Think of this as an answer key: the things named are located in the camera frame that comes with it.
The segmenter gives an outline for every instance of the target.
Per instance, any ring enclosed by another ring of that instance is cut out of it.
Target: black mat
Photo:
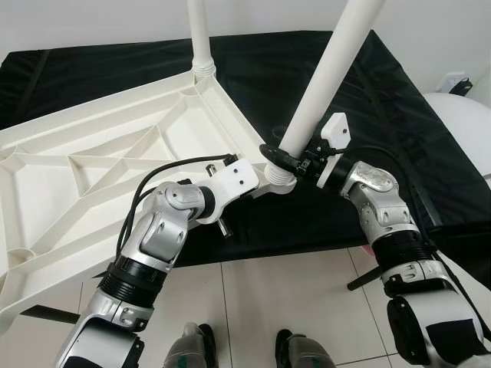
[[[211,40],[219,82],[267,143],[278,144],[330,36],[297,31]],[[0,127],[188,71],[191,58],[190,40],[10,53],[0,68]],[[417,180],[431,236],[489,288],[491,192],[374,32],[325,119],[334,112],[347,114],[352,146],[397,153]],[[392,162],[374,153],[352,157],[391,171],[407,198]],[[190,232],[179,264],[366,243],[351,203],[309,183],[287,196],[237,202],[227,219],[234,237],[225,240],[217,226],[200,226]]]

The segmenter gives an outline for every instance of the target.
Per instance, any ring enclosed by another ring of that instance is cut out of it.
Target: white bracket
[[[321,130],[321,138],[323,140],[327,140],[331,148],[335,148],[337,150],[346,148],[351,140],[346,114],[333,113],[331,118]],[[338,154],[328,157],[328,163],[317,181],[317,186],[319,188],[324,188],[325,182],[328,181],[328,177],[331,175],[332,170],[336,166],[336,163],[338,163],[341,156],[341,154]]]
[[[196,184],[210,188],[215,196],[213,213],[205,219],[197,220],[200,224],[211,224],[222,216],[223,209],[231,201],[256,189],[259,186],[259,178],[249,161],[240,159],[221,169],[211,178]]]

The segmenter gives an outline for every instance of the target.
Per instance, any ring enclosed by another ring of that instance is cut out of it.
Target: black cable
[[[156,187],[153,187],[152,189],[148,189],[146,192],[144,192],[140,197],[138,197],[138,203],[137,205],[140,204],[141,201],[143,201],[145,199],[145,197],[147,197],[151,192],[153,192],[155,190]],[[123,227],[121,228],[121,231],[120,231],[120,236],[119,238],[117,239],[117,244],[116,244],[116,256],[120,255],[121,253],[121,249],[122,249],[122,244],[123,244],[123,237],[124,237],[124,233],[126,232],[127,230],[127,226],[128,226],[128,215],[126,216],[126,218],[124,219],[124,223],[123,223]]]
[[[118,239],[118,246],[117,246],[118,249],[121,250],[123,244],[126,243],[126,241],[128,240],[128,238],[130,237],[130,235],[131,235],[131,229],[133,228],[133,221],[134,221],[134,217],[135,217],[135,211],[137,210],[137,206],[138,206],[138,203],[139,203],[139,200],[140,200],[140,194],[141,194],[143,188],[145,187],[145,185],[155,175],[161,173],[164,170],[172,169],[173,167],[187,165],[187,164],[190,164],[190,163],[200,163],[200,162],[203,162],[203,161],[217,161],[217,160],[220,160],[220,159],[228,159],[231,156],[232,155],[230,155],[229,153],[227,153],[226,155],[219,155],[219,156],[203,156],[203,157],[195,157],[195,158],[192,158],[192,159],[183,159],[183,160],[180,160],[180,161],[176,161],[174,163],[168,163],[166,165],[157,167],[154,171],[150,172],[147,176],[145,176],[143,178],[143,180],[141,181],[141,183],[138,185],[137,190],[135,191],[135,194],[133,196],[133,201],[131,202],[130,211],[128,212],[127,220],[125,220],[126,225],[123,226],[123,228],[121,229],[121,233],[120,233],[120,237],[121,238],[123,238],[123,235],[122,234],[124,234],[124,240],[121,240],[121,243],[119,243],[119,239]]]
[[[411,207],[414,209],[414,216],[416,217],[416,223],[417,226],[420,230],[421,238],[424,240],[427,246],[431,247],[431,253],[432,256],[435,257],[435,259],[445,267],[445,270],[447,271],[447,274],[450,276],[450,279],[455,283],[455,285],[460,289],[460,292],[462,295],[466,298],[467,302],[470,304],[471,308],[474,309],[474,312],[476,312],[477,318],[479,322],[481,323],[481,327],[483,329],[483,336],[491,342],[491,330],[487,327],[486,323],[484,322],[483,318],[479,314],[479,311],[477,310],[476,306],[470,299],[469,295],[463,288],[462,284],[460,283],[459,279],[457,276],[452,272],[450,267],[443,261],[443,259],[438,255],[437,253],[437,247],[435,244],[430,240],[428,237],[428,234],[426,232],[426,229],[423,226],[423,221],[421,218],[421,213],[419,208],[417,207],[416,204],[416,196],[414,194],[414,182],[411,180],[410,175],[407,173],[407,171],[404,169],[402,164],[400,163],[399,159],[388,149],[385,149],[383,147],[379,146],[358,146],[358,147],[349,147],[349,148],[344,148],[344,149],[333,149],[334,154],[338,153],[349,153],[349,152],[354,152],[358,150],[373,150],[373,151],[378,151],[380,153],[383,153],[385,156],[390,157],[391,160],[397,165],[398,169],[400,170],[404,181],[407,184],[407,188],[409,190],[409,197],[410,197],[410,202],[411,202]]]

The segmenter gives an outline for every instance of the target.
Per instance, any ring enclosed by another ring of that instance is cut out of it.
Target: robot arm
[[[300,159],[272,146],[263,145],[261,151],[275,165],[336,190],[356,207],[383,272],[384,290],[391,298],[390,327],[406,361],[450,368],[489,354],[476,312],[422,239],[399,196],[397,180],[387,171],[341,157],[337,149],[349,140],[346,116],[336,113]]]
[[[258,185],[244,159],[197,184],[158,185],[65,341],[56,367],[138,367],[144,343],[136,333],[152,316],[153,302],[184,245],[189,221],[217,221],[227,204]]]

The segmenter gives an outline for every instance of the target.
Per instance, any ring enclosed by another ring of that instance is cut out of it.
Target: floor tile
[[[52,288],[39,304],[77,313],[81,284],[65,282]],[[18,316],[0,337],[2,368],[51,367],[73,325]]]
[[[414,367],[416,367],[416,366],[412,366],[406,360],[402,359],[402,357],[399,354],[389,355],[389,361],[390,361],[392,368],[414,368]]]
[[[275,366],[282,328],[316,339],[336,364],[385,354],[346,249],[223,263],[234,368]]]
[[[91,299],[99,280],[91,279],[84,283],[82,309]],[[145,343],[140,368],[162,366],[167,352],[182,335],[184,324],[189,321],[207,323],[213,328],[219,351],[219,366],[231,367],[220,264],[173,269],[154,307],[148,327],[140,333]]]
[[[389,359],[386,356],[355,363],[338,364],[339,368],[390,368]]]
[[[359,275],[377,267],[375,257],[365,253],[361,247],[349,248],[348,250]],[[380,280],[375,280],[363,286],[363,289],[367,295],[368,303],[374,314],[375,321],[377,322],[378,330],[381,332],[387,353],[397,353],[392,330],[390,329],[389,320],[387,319],[387,302],[390,299],[384,293],[384,286]]]
[[[350,248],[349,252],[359,275],[362,275],[377,266],[375,258],[367,255],[360,247]],[[459,278],[461,284],[465,287],[485,322],[488,326],[491,326],[491,292],[478,281],[474,280],[449,258],[444,255],[442,255],[442,258]],[[380,280],[372,281],[363,286],[363,289],[367,295],[368,303],[371,306],[375,320],[377,321],[378,329],[381,332],[387,353],[397,353],[394,337],[387,319],[386,307],[389,298],[384,293],[382,283]]]

